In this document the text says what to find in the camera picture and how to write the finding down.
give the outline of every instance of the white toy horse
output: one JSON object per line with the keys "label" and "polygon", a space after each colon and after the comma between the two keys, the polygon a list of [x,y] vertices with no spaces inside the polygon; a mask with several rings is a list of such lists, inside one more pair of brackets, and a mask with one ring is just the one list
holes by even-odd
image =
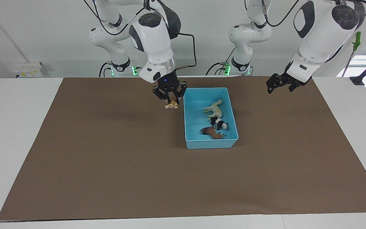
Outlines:
{"label": "white toy horse", "polygon": [[218,100],[217,102],[213,103],[211,106],[204,108],[204,113],[212,111],[213,114],[209,115],[209,117],[222,117],[222,111],[218,108],[218,105],[222,103],[222,100]]}

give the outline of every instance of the green light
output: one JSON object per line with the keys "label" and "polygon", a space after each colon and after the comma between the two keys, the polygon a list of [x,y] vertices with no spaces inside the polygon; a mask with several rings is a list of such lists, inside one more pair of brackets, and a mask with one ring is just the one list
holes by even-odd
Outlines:
{"label": "green light", "polygon": [[138,75],[138,71],[136,70],[136,68],[134,66],[132,66],[132,73],[133,75]]}
{"label": "green light", "polygon": [[225,69],[225,72],[224,72],[224,74],[225,75],[230,75],[230,71],[231,71],[231,66],[227,66],[227,68]]}

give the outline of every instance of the white wall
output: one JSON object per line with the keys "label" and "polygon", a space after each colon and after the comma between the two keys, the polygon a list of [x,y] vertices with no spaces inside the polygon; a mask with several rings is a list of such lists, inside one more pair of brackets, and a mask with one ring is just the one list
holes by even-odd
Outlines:
{"label": "white wall", "polygon": [[[182,21],[182,32],[196,36],[199,65],[179,72],[179,75],[202,75],[215,62],[224,61],[234,45],[228,39],[231,26],[248,23],[242,0],[164,0],[174,9]],[[278,22],[293,4],[293,0],[274,1],[269,17]],[[120,7],[125,19],[129,19],[139,6]],[[282,73],[301,39],[292,25],[296,11],[279,27],[273,28],[272,38],[254,44],[252,65],[254,75]],[[41,61],[51,77],[96,77],[102,63],[108,60],[105,50],[94,46],[88,36],[91,28],[99,26],[97,19],[82,0],[0,0],[0,77],[13,77],[12,63],[17,61]],[[360,28],[362,43],[366,43],[366,20]],[[15,49],[10,37],[24,57]],[[172,41],[177,65],[193,62],[192,40],[179,36]],[[129,55],[139,65],[146,56],[133,48],[130,40],[122,41]],[[345,45],[340,54],[325,64],[315,75],[335,76],[344,67],[351,53],[351,45]]]}

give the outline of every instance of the toy animal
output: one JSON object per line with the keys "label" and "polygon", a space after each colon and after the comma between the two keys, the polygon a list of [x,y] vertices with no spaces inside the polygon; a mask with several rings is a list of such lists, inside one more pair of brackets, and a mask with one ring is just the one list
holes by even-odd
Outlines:
{"label": "toy animal", "polygon": [[171,103],[167,104],[165,106],[166,109],[177,109],[178,108],[178,104],[176,100],[171,101]]}
{"label": "toy animal", "polygon": [[228,123],[225,123],[219,117],[215,116],[215,117],[212,117],[210,120],[211,120],[210,124],[212,126],[217,125],[217,130],[220,130],[221,128],[222,129],[228,129]]}
{"label": "toy animal", "polygon": [[211,106],[204,108],[204,113],[212,111],[213,114],[209,115],[209,117],[222,117],[222,111],[218,108],[218,105],[222,103],[222,100],[218,100],[217,102],[213,103]]}
{"label": "toy animal", "polygon": [[214,127],[206,127],[201,129],[201,133],[204,135],[210,135],[213,139],[222,139],[224,138],[224,135],[222,135],[220,132],[216,133]]}

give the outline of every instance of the green tool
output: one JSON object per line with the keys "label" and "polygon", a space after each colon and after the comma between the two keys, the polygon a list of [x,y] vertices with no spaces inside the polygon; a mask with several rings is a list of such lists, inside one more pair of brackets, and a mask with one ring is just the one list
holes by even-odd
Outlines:
{"label": "green tool", "polygon": [[361,32],[359,31],[359,32],[357,32],[357,35],[356,35],[356,42],[353,42],[353,45],[354,45],[354,47],[353,47],[353,52],[351,53],[350,59],[348,60],[347,65],[345,66],[345,68],[344,68],[344,72],[343,72],[343,74],[342,74],[342,76],[341,76],[341,77],[344,77],[345,72],[347,71],[347,68],[348,68],[348,66],[350,65],[350,62],[351,62],[351,60],[352,60],[352,58],[353,58],[354,54],[356,53],[356,50],[357,50],[357,49],[358,49],[358,47],[360,46],[360,44],[361,44]]}

